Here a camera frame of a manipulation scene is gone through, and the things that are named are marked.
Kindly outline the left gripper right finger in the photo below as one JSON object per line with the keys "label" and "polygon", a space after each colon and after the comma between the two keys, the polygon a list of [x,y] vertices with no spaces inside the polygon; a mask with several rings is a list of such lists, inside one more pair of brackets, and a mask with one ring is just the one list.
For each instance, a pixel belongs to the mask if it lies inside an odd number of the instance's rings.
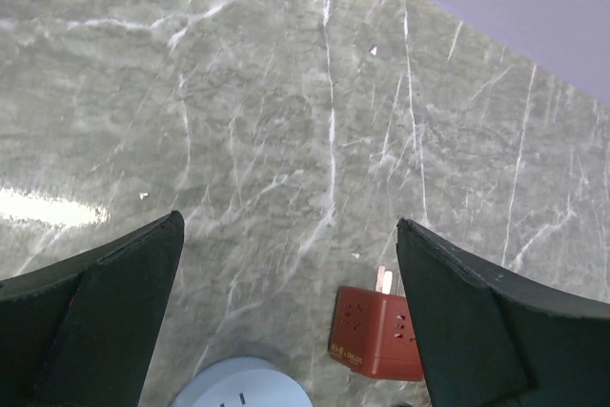
{"label": "left gripper right finger", "polygon": [[515,274],[413,220],[396,254],[435,406],[606,406],[609,306]]}

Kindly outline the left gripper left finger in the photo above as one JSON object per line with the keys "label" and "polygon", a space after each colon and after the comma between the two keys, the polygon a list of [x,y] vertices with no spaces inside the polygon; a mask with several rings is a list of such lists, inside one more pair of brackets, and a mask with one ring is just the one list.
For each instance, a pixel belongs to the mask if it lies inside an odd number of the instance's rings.
{"label": "left gripper left finger", "polygon": [[1,282],[4,406],[135,406],[173,288],[173,211],[112,242]]}

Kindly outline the red cube socket adapter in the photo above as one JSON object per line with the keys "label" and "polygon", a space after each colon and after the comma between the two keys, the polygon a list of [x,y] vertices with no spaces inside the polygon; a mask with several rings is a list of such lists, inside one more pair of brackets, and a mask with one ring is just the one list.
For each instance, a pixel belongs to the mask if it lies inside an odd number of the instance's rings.
{"label": "red cube socket adapter", "polygon": [[373,290],[338,288],[329,354],[362,376],[419,382],[424,374],[408,303],[393,286],[393,272],[381,266]]}

